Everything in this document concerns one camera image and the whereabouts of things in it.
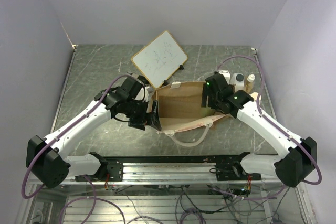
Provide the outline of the white square bottle black cap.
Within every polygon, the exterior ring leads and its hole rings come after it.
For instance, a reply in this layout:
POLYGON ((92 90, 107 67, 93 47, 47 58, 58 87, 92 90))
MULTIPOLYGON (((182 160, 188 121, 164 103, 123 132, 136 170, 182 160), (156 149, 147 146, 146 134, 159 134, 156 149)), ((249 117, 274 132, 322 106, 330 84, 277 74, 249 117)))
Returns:
POLYGON ((229 84, 233 87, 234 92, 246 90, 245 77, 241 73, 234 73, 229 81, 229 84))

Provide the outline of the clear yellow liquid bottle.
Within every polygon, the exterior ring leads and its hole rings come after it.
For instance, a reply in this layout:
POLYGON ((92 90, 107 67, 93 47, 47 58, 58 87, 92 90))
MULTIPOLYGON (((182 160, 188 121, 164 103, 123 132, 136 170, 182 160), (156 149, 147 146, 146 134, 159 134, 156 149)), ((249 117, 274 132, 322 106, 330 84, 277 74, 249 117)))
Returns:
POLYGON ((247 93, 250 93, 255 85, 255 75, 250 74, 245 81, 245 89, 247 93))

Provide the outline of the cream bottle peach cap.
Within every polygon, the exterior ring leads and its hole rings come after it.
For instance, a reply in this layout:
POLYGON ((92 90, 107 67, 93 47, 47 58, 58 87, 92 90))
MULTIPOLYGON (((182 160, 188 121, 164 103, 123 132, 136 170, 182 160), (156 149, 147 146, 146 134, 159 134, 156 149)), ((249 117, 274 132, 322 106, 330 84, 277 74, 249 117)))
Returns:
POLYGON ((253 92, 250 94, 250 96, 256 101, 259 93, 258 92, 253 92))

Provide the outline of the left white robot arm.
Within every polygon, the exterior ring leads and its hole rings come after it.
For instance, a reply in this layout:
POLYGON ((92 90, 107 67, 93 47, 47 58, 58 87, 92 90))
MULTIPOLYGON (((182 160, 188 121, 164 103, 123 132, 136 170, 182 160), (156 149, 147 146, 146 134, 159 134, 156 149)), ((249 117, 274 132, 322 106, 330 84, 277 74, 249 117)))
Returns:
POLYGON ((154 88, 142 77, 125 76, 119 86, 111 84, 100 91, 94 100, 60 129, 28 141, 26 167, 47 188, 60 185, 68 177, 88 175, 93 180, 112 178, 122 180, 122 166, 91 152, 84 156, 70 156, 70 153, 85 136, 118 114, 124 114, 127 125, 145 130, 151 126, 161 130, 158 103, 151 101, 154 88))

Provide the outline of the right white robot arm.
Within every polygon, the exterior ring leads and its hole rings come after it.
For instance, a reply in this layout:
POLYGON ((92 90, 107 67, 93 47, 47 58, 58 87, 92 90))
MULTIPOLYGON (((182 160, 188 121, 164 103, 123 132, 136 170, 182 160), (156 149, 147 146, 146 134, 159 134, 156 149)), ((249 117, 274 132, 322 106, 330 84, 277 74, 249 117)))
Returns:
POLYGON ((270 117, 259 102, 244 90, 234 91, 225 77, 216 72, 205 80, 202 105, 244 122, 266 140, 276 155, 242 154, 231 167, 236 179, 257 173, 277 177, 284 185, 306 182, 317 166, 317 143, 286 129, 270 117))

